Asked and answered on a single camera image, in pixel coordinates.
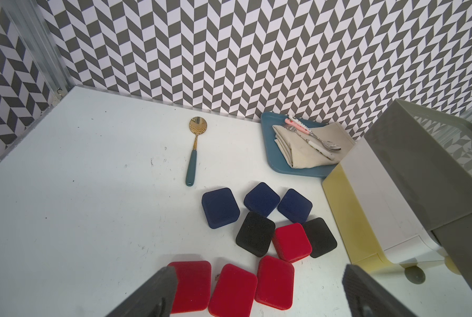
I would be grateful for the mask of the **three-drawer storage cabinet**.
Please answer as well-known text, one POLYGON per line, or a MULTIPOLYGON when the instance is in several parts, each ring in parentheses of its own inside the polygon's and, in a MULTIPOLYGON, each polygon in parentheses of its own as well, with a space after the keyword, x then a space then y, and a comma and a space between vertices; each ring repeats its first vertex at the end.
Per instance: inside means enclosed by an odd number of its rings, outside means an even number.
POLYGON ((395 100, 324 179, 350 262, 450 258, 472 290, 472 124, 395 100))

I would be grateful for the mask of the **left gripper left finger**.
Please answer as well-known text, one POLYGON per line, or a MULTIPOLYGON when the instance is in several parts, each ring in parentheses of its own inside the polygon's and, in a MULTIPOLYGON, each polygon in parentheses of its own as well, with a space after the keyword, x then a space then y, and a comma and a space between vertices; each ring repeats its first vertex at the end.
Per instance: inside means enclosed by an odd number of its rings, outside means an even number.
POLYGON ((107 317, 170 316, 177 286, 175 268, 163 267, 113 309, 107 317))

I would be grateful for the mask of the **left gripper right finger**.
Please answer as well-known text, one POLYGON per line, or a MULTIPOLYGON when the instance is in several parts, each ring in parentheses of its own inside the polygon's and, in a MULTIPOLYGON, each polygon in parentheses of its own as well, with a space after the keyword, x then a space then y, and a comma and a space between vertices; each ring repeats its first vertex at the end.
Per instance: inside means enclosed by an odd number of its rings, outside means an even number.
POLYGON ((342 284, 352 316, 416 316, 358 265, 346 266, 342 284))

